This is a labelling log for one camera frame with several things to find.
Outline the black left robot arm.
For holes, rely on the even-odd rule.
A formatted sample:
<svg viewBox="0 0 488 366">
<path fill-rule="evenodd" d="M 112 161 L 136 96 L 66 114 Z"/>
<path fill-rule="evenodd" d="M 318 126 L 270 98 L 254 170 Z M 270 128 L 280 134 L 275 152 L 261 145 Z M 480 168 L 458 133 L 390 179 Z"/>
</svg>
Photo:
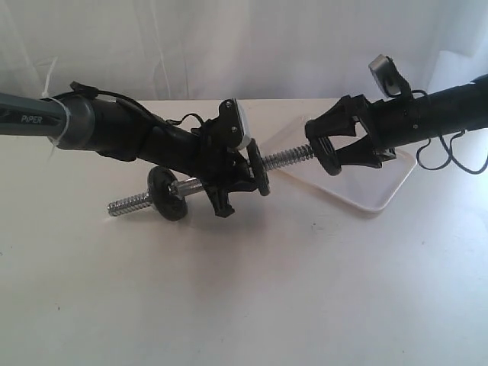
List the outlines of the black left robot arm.
<svg viewBox="0 0 488 366">
<path fill-rule="evenodd" d="M 79 86 L 52 98 L 1 96 L 1 132 L 45 136 L 63 150 L 92 151 L 122 162 L 152 163 L 142 194 L 108 205 L 112 217 L 153 207 L 170 221 L 188 212 L 186 197 L 203 191 L 218 217 L 230 216 L 233 192 L 270 192 L 256 141 L 238 102 L 192 130 L 163 119 L 124 95 Z"/>
</svg>

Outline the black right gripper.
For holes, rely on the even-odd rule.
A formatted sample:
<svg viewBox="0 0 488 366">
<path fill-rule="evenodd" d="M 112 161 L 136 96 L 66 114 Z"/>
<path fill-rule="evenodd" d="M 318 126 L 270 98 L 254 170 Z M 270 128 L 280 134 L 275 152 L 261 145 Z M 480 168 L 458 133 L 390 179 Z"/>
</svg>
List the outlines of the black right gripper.
<svg viewBox="0 0 488 366">
<path fill-rule="evenodd" d="M 335 175 L 344 166 L 381 169 L 397 158 L 395 149 L 419 141 L 419 113 L 414 99 L 369 102 L 364 95 L 341 97 L 328 111 L 306 122 L 305 137 L 312 142 L 330 136 L 357 136 L 356 124 L 366 135 L 335 151 Z"/>
</svg>

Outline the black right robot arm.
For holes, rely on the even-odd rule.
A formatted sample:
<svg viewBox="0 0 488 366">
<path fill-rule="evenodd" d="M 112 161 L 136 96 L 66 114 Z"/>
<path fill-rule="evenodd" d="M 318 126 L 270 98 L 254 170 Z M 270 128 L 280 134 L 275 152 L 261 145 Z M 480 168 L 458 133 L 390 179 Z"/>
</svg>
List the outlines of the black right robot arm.
<svg viewBox="0 0 488 366">
<path fill-rule="evenodd" d="M 379 169 L 400 146 L 487 127 L 487 77 L 418 98 L 413 94 L 370 102 L 341 97 L 327 112 L 306 122 L 305 137 L 330 175 L 348 165 Z"/>
</svg>

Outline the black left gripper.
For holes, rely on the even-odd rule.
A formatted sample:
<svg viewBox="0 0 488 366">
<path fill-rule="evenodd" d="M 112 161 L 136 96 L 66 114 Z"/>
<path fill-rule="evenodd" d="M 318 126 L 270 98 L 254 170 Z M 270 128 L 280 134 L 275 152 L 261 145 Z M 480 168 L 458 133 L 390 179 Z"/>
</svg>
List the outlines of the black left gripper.
<svg viewBox="0 0 488 366">
<path fill-rule="evenodd" d="M 188 132 L 165 121 L 138 120 L 133 134 L 136 157 L 200 179 L 217 217 L 235 213 L 229 193 L 258 190 L 249 162 L 217 141 L 217 117 Z M 218 187 L 227 187 L 225 191 Z"/>
</svg>

